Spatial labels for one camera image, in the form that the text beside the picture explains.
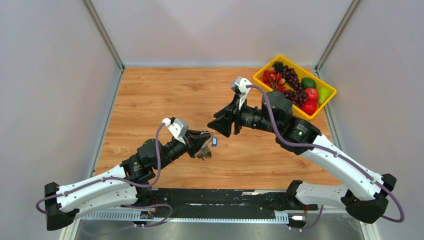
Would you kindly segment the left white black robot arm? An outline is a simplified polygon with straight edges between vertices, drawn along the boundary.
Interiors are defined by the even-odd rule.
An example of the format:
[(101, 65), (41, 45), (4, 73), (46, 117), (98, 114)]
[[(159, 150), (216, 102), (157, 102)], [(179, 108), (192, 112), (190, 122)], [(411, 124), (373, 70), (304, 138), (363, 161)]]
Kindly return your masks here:
[(153, 201), (150, 187), (161, 170), (185, 154), (196, 158), (212, 138), (211, 132), (199, 130), (188, 130), (182, 141), (172, 138), (165, 145), (150, 138), (135, 154), (102, 174), (68, 185), (46, 184), (42, 200), (46, 229), (65, 228), (89, 213), (111, 207), (149, 206)]

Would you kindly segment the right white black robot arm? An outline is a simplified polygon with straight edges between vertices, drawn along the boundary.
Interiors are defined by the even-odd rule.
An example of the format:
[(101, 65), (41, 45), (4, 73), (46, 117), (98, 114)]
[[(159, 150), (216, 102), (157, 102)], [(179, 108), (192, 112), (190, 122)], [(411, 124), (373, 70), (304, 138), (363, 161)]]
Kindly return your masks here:
[(290, 208), (317, 204), (344, 209), (355, 219), (368, 224), (385, 217), (396, 178), (358, 164), (317, 127), (294, 116), (292, 102), (281, 92), (265, 92), (261, 107), (241, 103), (241, 97), (235, 95), (231, 103), (213, 117), (207, 126), (225, 137), (238, 134), (243, 127), (274, 133), (275, 141), (282, 148), (318, 164), (340, 181), (340, 185), (292, 181), (285, 195)]

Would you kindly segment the metal keyring with keys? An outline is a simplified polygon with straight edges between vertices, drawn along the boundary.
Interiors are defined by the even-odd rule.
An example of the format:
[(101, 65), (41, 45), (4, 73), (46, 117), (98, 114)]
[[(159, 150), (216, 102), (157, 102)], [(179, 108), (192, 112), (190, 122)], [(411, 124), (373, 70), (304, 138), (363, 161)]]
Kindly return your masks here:
[(213, 137), (214, 137), (214, 135), (212, 133), (209, 133), (208, 139), (202, 145), (202, 147), (199, 149), (199, 151), (196, 153), (196, 157), (198, 159), (202, 159), (203, 161), (205, 161), (206, 159), (212, 158), (212, 152), (209, 148), (209, 145), (212, 142)]

